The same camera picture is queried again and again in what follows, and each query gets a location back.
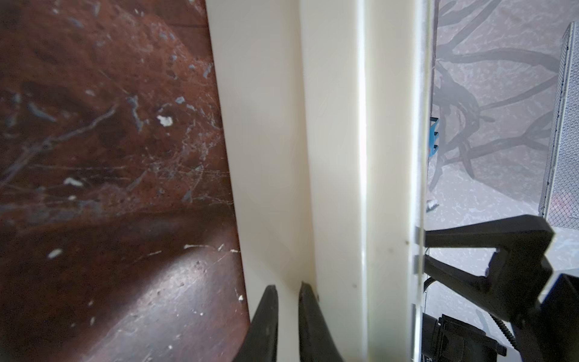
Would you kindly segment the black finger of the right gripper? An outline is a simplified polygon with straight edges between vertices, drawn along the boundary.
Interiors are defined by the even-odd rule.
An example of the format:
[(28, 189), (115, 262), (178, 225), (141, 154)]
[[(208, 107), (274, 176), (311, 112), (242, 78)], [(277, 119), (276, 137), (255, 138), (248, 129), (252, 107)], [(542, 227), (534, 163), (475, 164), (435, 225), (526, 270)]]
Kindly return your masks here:
[(521, 215), (425, 232), (429, 248), (494, 248), (485, 276), (469, 274), (425, 256), (424, 272), (504, 321), (518, 321), (533, 307), (553, 273), (545, 252), (554, 236), (539, 216)]

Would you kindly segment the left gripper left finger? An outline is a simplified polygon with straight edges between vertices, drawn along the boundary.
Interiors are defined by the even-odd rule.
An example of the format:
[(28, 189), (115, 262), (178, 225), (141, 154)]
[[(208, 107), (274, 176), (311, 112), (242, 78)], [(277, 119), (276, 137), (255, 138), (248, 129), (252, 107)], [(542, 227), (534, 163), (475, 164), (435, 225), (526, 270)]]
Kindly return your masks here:
[(276, 362), (278, 338), (278, 293), (276, 286), (268, 285), (250, 327), (233, 362)]

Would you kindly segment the cream plastic wrap dispenser base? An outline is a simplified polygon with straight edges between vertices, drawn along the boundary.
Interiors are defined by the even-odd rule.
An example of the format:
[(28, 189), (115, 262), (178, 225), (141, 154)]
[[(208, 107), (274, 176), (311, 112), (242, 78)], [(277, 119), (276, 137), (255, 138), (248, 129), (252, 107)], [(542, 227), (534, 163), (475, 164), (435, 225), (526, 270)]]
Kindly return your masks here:
[(299, 4), (209, 1), (207, 13), (247, 305), (276, 286), (277, 358), (297, 361), (299, 289), (316, 276)]

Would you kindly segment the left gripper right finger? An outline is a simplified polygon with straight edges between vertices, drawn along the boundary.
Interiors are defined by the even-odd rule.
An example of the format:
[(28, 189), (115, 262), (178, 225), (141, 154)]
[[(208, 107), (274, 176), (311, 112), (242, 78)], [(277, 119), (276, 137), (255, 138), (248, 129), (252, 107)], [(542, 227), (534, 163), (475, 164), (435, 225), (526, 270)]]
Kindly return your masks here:
[(299, 357), (301, 362), (343, 361), (310, 284), (299, 291)]

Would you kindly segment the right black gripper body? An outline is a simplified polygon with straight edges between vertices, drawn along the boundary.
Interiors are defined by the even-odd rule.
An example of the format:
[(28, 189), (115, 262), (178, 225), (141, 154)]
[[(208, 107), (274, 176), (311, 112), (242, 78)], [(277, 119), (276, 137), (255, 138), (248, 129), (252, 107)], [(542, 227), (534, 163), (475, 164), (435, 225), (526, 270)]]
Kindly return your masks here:
[[(560, 274), (522, 327), (513, 326), (523, 361), (578, 360), (578, 277)], [(497, 361), (508, 349), (485, 331), (455, 318), (423, 315), (421, 361)]]

